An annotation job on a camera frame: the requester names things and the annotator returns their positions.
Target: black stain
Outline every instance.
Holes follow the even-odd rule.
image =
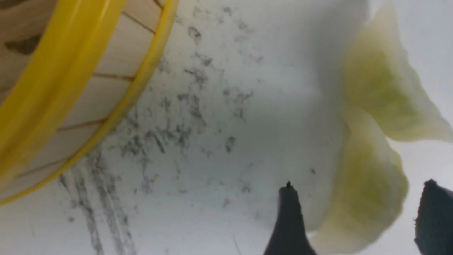
[[[170,62],[168,61],[168,59],[165,56],[160,59],[157,70],[159,71],[159,73],[166,73],[166,74],[171,73],[172,69],[170,67]]]
[[[183,19],[179,17],[178,15],[175,16],[174,22],[178,25],[183,25]]]
[[[228,137],[225,142],[225,149],[227,153],[231,153],[233,146],[236,143],[236,137]]]
[[[69,191],[69,187],[67,186],[67,180],[66,180],[66,176],[65,174],[61,174],[60,177],[58,178],[58,180],[60,181],[61,185],[63,185],[64,189],[68,192],[68,194],[70,195],[70,191]]]
[[[159,148],[160,152],[162,154],[165,154],[165,149],[164,149],[164,145],[162,144],[162,142],[159,140],[159,138],[157,137],[156,133],[154,133],[153,131],[148,131],[146,132],[145,134],[145,139],[149,139],[150,137],[152,137],[156,144],[157,144],[157,147]]]
[[[102,248],[96,219],[94,217],[94,210],[91,207],[88,191],[85,187],[85,179],[83,178],[82,172],[77,167],[72,169],[72,174],[74,175],[75,187],[79,199],[78,207],[82,210],[83,215],[85,216],[85,222],[87,223],[88,232],[90,234],[91,245],[96,252],[96,255],[104,255],[104,249]]]
[[[200,60],[201,64],[204,66],[209,66],[212,63],[212,58],[210,58],[206,55],[200,54],[198,52],[195,52],[195,57],[198,58]]]
[[[30,55],[38,46],[39,40],[41,40],[41,34],[32,36],[28,39],[15,42],[5,42],[5,47],[14,53],[19,53],[22,55]]]
[[[194,26],[189,26],[188,35],[190,38],[193,39],[196,45],[198,45],[201,41],[201,33],[198,29]]]
[[[244,183],[244,185],[242,186],[242,193],[250,193],[250,192],[251,192],[250,183]]]
[[[88,156],[90,171],[104,216],[110,230],[116,253],[119,255],[137,254],[132,235],[129,231],[129,221],[116,192],[115,177],[110,173],[101,151],[95,150]]]
[[[207,82],[207,75],[203,70],[192,68],[192,69],[184,69],[185,73],[192,75],[195,78],[194,83],[198,85],[198,90],[202,90],[204,84]]]
[[[200,152],[205,154],[207,158],[210,158],[212,156],[212,154],[213,154],[213,152],[211,150],[206,150],[204,148],[201,148]]]
[[[177,95],[179,101],[189,101],[189,93],[182,93]]]
[[[190,106],[190,115],[200,122],[204,127],[207,126],[206,121],[200,111],[200,99],[196,95],[192,95],[192,104]]]
[[[165,109],[166,113],[168,113],[170,110],[171,101],[170,99],[168,99],[168,97],[164,97],[164,99],[162,100],[162,102],[160,102],[159,105]]]
[[[230,200],[225,198],[225,200],[223,201],[223,204],[222,204],[222,208],[225,209],[227,206],[230,205]]]
[[[224,7],[222,9],[223,12],[227,13],[228,15],[232,16],[233,15],[233,10],[230,7]]]
[[[72,209],[77,208],[77,205],[78,205],[77,200],[72,199],[72,200],[71,200],[71,208],[72,208]]]

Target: dark pointed object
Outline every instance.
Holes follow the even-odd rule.
[[[432,179],[420,200],[415,243],[422,255],[453,255],[453,192]]]
[[[305,234],[297,191],[290,182],[279,190],[279,214],[264,255],[316,255]]]

